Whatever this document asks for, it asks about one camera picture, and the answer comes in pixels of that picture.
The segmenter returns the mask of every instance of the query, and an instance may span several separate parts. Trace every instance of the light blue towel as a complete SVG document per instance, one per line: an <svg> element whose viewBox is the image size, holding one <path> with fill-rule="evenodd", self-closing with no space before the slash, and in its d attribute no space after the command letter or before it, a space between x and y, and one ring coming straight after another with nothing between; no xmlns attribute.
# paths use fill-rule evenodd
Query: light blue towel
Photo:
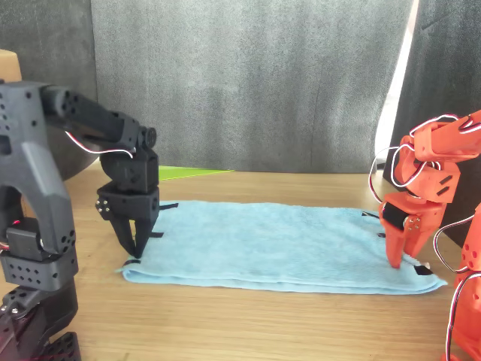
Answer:
<svg viewBox="0 0 481 361"><path fill-rule="evenodd" d="M127 281L310 293L427 293L446 284L404 255L388 264L383 228L352 208L179 202L160 212Z"/></svg>

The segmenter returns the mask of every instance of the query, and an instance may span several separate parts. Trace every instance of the wooden table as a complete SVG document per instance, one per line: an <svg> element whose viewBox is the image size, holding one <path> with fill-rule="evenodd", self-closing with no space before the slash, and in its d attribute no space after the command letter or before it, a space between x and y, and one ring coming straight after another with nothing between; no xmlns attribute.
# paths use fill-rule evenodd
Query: wooden table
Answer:
<svg viewBox="0 0 481 361"><path fill-rule="evenodd" d="M79 336L83 361L440 359L452 287L363 296L130 284L114 273L126 252L94 206L95 191L107 182L98 163L67 182L80 265L79 311L68 329ZM392 191L380 173L375 185L381 195ZM160 192L164 200L377 206L366 174L229 172L163 181ZM440 249L458 264L453 242L442 238ZM452 285L430 244L418 258ZM2 294L13 288L0 287Z"/></svg>

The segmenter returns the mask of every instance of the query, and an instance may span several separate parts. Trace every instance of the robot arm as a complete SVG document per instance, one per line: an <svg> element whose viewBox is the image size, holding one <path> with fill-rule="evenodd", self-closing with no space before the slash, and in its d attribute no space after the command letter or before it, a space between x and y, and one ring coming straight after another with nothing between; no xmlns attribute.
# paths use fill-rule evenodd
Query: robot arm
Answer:
<svg viewBox="0 0 481 361"><path fill-rule="evenodd" d="M440 226L458 185L456 163L481 152L480 128L477 111L452 123L429 120L401 139L394 176L407 191L386 195L379 208L392 267L399 267L403 251L415 257Z"/></svg>
<svg viewBox="0 0 481 361"><path fill-rule="evenodd" d="M403 251L416 256L428 237L440 226L446 205L452 202L458 185L460 174L456 163L479 156L481 111L451 123L429 120L403 137L397 152L400 156L394 175L408 191L386 195L385 201L379 207L380 220L386 230L387 256L391 266L395 268L401 263ZM461 251L461 265L455 270L447 265L439 254L437 238L444 229L468 221L471 225ZM458 360L450 354L451 337L454 337L459 346L474 360L481 361L479 234L481 205L473 216L444 226L434 235L437 255L457 274L449 313L446 352L441 358L442 361Z"/></svg>
<svg viewBox="0 0 481 361"><path fill-rule="evenodd" d="M96 207L129 254L142 255L159 214L155 129L69 88L0 84L0 262L6 281L19 285L0 307L0 360L79 353L73 332L49 343L77 312L78 265L71 201L47 143L47 125L104 150L123 150L100 156L112 181L98 190ZM36 218L24 216L21 196Z"/></svg>

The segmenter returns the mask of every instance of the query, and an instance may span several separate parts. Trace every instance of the gray curtain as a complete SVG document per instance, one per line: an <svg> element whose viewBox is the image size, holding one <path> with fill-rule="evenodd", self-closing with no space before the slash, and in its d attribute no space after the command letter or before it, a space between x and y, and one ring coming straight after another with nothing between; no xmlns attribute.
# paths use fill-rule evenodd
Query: gray curtain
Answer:
<svg viewBox="0 0 481 361"><path fill-rule="evenodd" d="M17 53L23 80L72 86L96 100L90 0L0 0L0 49ZM95 158L59 129L48 136L64 179Z"/></svg>
<svg viewBox="0 0 481 361"><path fill-rule="evenodd" d="M164 165L367 172L411 4L92 0L98 100Z"/></svg>

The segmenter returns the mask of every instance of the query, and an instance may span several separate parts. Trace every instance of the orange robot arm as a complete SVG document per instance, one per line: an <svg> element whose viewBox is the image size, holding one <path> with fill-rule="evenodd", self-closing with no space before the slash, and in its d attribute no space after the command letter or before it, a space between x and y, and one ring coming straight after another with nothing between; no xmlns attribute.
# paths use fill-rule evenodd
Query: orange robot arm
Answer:
<svg viewBox="0 0 481 361"><path fill-rule="evenodd" d="M402 138L395 155L397 153L399 163L392 172L396 179L393 183L401 181L407 191L386 195L379 207L380 221L386 230L387 257L395 268L400 266L403 252L416 256L440 226L458 185L460 174L456 163L481 153L481 111L451 123L429 120ZM461 252L461 266L454 270L439 254L437 237L444 229L469 220L471 225ZM441 361L458 361L450 354L451 335L475 361L481 361L480 236L481 205L472 217L444 226L434 236L438 256L458 274L449 313L446 353Z"/></svg>
<svg viewBox="0 0 481 361"><path fill-rule="evenodd" d="M379 207L387 257L395 268L403 252L416 257L440 226L458 185L456 163L479 156L481 111L452 123L428 121L403 137L397 152L394 176L407 191L386 195Z"/></svg>

